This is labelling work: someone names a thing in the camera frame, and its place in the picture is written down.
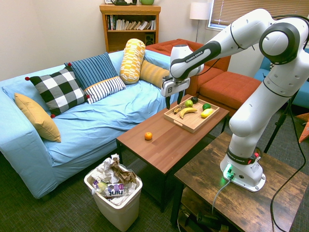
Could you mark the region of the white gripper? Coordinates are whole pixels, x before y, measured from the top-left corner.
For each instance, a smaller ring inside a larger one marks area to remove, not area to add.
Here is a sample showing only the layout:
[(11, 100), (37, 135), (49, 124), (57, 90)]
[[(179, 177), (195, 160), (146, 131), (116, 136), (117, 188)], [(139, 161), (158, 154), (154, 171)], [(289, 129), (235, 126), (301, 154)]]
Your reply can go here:
[(182, 101), (184, 90), (189, 88), (190, 78), (186, 78), (182, 81), (176, 81), (173, 77), (163, 77), (161, 95), (165, 97), (166, 108), (170, 109), (170, 96), (178, 93), (177, 104), (179, 105)]

